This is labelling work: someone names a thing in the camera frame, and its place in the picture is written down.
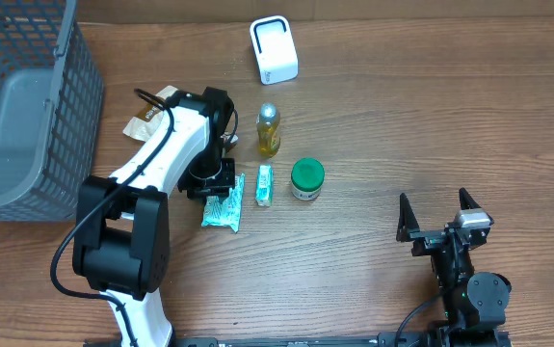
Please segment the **cream brown bread bag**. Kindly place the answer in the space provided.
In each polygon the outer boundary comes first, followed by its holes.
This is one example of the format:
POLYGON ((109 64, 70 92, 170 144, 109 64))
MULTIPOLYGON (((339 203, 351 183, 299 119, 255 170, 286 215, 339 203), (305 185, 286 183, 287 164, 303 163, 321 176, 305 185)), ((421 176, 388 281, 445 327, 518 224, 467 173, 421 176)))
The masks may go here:
MULTIPOLYGON (((174 86, 167 86, 156 96, 165 98, 174 94, 177 91, 177 88, 174 86)), ((134 116, 124 127, 122 133, 127 137, 146 142, 154 134, 154 132, 159 127, 163 118, 163 113, 158 108, 147 104, 136 116, 134 116)), ((238 136, 234 132, 225 132, 222 136, 225 141, 224 150, 225 152, 230 151, 238 143, 238 136)))

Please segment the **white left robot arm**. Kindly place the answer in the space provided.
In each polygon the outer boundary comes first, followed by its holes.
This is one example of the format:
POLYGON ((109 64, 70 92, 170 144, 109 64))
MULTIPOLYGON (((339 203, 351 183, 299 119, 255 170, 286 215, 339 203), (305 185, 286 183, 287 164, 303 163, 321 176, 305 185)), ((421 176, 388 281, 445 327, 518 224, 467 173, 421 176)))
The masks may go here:
POLYGON ((234 103, 224 90, 177 90, 164 97, 137 90, 162 119, 138 152, 109 177, 81 184, 72 245, 72 268, 87 280, 87 298, 107 302, 119 325, 119 346, 173 346, 160 286, 170 261, 172 191, 190 200, 226 199, 236 185, 226 157, 226 128, 234 103))

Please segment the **light teal snack packet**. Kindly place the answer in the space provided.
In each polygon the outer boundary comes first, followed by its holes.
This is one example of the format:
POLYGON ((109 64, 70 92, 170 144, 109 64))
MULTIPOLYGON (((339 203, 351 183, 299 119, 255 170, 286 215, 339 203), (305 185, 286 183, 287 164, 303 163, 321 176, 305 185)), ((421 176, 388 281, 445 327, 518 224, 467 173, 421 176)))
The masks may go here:
POLYGON ((235 186, 229 189, 227 198, 208 197, 203 209, 203 227, 229 227, 234 233, 239 231, 246 176, 235 176, 235 186))

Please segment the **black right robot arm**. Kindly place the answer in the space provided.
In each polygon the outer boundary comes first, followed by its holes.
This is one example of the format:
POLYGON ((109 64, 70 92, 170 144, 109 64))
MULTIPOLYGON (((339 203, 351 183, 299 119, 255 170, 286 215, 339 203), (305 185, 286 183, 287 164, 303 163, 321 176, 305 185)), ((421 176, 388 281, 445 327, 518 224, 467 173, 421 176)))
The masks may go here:
POLYGON ((470 252, 487 243, 493 218, 466 189, 459 190, 460 210, 442 229, 420 228, 405 194, 399 197, 396 240, 412 244, 411 254, 429 256, 439 293, 411 311, 396 331, 393 344, 405 344, 409 321, 440 300, 445 319, 436 321, 409 344, 411 346, 510 346, 509 335, 498 328, 506 322, 512 285, 497 273, 477 273, 470 252))

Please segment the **small teal white box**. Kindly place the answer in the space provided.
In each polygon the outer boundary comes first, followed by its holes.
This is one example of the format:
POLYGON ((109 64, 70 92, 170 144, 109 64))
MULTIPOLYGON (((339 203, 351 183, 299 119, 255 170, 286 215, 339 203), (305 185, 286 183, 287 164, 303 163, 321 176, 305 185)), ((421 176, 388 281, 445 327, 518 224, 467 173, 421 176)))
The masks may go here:
POLYGON ((259 206, 270 207, 274 192, 274 172, 270 164, 259 167, 256 180, 255 200, 259 206))

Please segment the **green-capped white bottle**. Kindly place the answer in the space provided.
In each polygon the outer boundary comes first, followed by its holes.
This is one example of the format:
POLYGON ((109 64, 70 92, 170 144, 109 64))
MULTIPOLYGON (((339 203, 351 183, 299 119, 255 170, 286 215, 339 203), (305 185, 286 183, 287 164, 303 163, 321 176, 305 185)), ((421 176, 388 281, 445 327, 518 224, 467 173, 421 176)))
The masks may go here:
POLYGON ((325 169, 315 158, 297 161, 290 174, 291 190, 299 200, 315 200, 319 197, 325 180, 325 169))

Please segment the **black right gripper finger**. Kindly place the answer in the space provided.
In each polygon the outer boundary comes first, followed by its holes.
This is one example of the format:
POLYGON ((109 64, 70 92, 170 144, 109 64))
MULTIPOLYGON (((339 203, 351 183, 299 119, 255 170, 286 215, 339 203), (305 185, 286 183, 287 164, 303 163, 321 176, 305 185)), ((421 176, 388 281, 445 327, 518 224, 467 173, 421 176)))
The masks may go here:
POLYGON ((399 196, 399 222, 396 240, 399 242, 410 242, 412 240, 412 235, 419 232, 420 227, 411 208, 409 199, 405 193, 402 193, 399 196))
POLYGON ((459 190, 461 210, 479 209, 480 205, 470 196, 464 187, 459 190))

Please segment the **yellow Vim dish soap bottle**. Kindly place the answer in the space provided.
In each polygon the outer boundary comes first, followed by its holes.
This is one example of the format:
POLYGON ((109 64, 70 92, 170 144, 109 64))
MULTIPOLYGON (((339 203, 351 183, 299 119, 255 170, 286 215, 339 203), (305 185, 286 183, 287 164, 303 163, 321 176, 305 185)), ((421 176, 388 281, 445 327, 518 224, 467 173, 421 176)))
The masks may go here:
POLYGON ((273 157, 280 147, 281 114, 276 105, 266 102, 258 112, 256 129, 258 133, 258 147, 264 157, 273 157))

